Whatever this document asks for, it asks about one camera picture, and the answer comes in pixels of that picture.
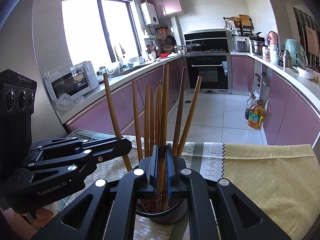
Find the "person's left hand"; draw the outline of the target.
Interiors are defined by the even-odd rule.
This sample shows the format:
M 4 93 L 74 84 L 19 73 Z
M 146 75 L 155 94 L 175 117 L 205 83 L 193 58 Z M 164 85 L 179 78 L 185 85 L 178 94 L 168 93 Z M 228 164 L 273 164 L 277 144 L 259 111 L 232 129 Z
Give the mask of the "person's left hand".
M 35 226 L 42 228 L 58 214 L 58 202 L 54 202 L 36 210 Z

